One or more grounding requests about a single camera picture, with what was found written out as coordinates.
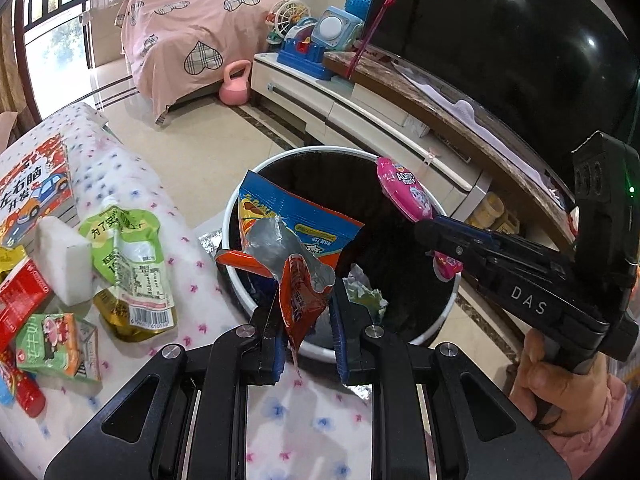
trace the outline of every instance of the white sponge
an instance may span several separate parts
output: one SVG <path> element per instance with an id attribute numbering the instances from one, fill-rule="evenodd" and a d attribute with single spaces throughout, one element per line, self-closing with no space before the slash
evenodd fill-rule
<path id="1" fill-rule="evenodd" d="M 55 216 L 38 220 L 33 261 L 67 305 L 93 297 L 91 242 Z"/>

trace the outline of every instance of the pink clothing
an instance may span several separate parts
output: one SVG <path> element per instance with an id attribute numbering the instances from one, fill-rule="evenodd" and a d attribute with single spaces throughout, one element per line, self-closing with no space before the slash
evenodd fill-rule
<path id="1" fill-rule="evenodd" d="M 604 412 L 590 431 L 571 437 L 558 436 L 552 431 L 543 432 L 549 443 L 567 462 L 574 480 L 578 480 L 600 456 L 622 420 L 626 386 L 614 376 L 609 376 L 607 386 L 609 393 Z"/>

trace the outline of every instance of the black bin liner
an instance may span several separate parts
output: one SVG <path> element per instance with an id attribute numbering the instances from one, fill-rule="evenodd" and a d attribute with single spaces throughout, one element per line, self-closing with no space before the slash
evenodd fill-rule
<path id="1" fill-rule="evenodd" d="M 425 255 L 428 248 L 414 239 L 413 223 L 382 193 L 374 161 L 349 153 L 301 152 L 259 173 L 287 191 L 363 222 L 335 271 L 337 278 L 346 277 L 352 263 L 364 270 L 389 302 L 383 326 L 409 342 L 440 317 L 454 280 L 443 283 L 435 276 L 432 258 Z M 237 209 L 230 220 L 229 246 L 241 249 Z M 254 274 L 238 269 L 238 276 L 257 304 L 271 304 L 272 297 L 256 291 Z M 333 349 L 330 336 L 306 340 Z"/>

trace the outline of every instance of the television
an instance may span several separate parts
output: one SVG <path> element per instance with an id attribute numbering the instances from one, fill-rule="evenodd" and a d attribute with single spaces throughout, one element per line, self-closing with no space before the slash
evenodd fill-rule
<path id="1" fill-rule="evenodd" d="M 640 148 L 639 61 L 591 0 L 396 0 L 371 44 L 480 104 L 569 190 L 571 151 L 594 131 Z"/>

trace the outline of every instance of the book cover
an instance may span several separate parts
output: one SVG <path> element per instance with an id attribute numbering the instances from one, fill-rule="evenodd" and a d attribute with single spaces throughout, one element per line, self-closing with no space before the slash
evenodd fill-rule
<path id="1" fill-rule="evenodd" d="M 0 244 L 30 252 L 41 216 L 77 223 L 66 150 L 60 134 L 44 140 L 0 179 Z"/>

